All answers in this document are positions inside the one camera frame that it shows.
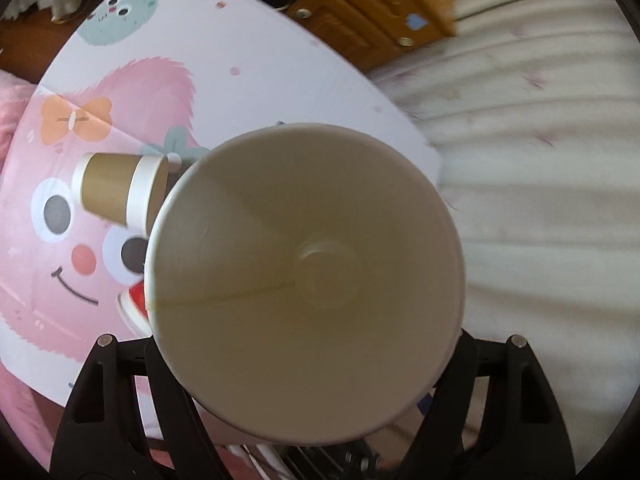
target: white paper cup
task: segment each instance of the white paper cup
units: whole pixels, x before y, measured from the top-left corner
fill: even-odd
[[[160,211],[168,176],[165,156],[87,153],[71,181],[82,208],[149,237]]]
[[[370,136],[290,124],[236,137],[169,193],[145,262],[169,368],[275,442],[372,433],[440,377],[465,279],[434,187]]]

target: pink cartoon character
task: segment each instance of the pink cartoon character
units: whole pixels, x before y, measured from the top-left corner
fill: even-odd
[[[148,335],[146,240],[80,209],[71,177],[87,152],[166,153],[176,167],[202,156],[193,95],[183,65],[152,58],[31,100],[0,188],[0,312],[21,339],[81,363],[102,333]]]

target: cartoon eye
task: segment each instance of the cartoon eye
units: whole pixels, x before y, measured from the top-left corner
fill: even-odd
[[[121,225],[109,228],[102,242],[102,260],[114,280],[131,286],[142,279],[147,243]]]
[[[66,238],[74,220],[71,190],[58,178],[38,184],[31,197],[31,223],[42,241],[55,243]]]

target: white table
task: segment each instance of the white table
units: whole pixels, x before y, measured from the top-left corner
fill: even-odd
[[[82,122],[88,115],[102,125]],[[260,1],[105,0],[44,75],[4,168],[6,368],[64,405],[100,334],[136,336],[116,308],[118,295],[142,278],[122,261],[133,235],[68,200],[83,153],[197,158],[202,147],[279,121],[365,132],[437,181],[438,155],[407,117],[339,55]],[[159,436],[142,382],[139,394],[146,432]],[[238,440],[206,420],[217,442]]]

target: brown floor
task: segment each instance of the brown floor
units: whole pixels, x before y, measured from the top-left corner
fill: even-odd
[[[0,69],[32,83],[42,78],[66,40],[101,0],[86,0],[69,22],[51,21],[51,10],[36,7],[16,20],[0,20]]]

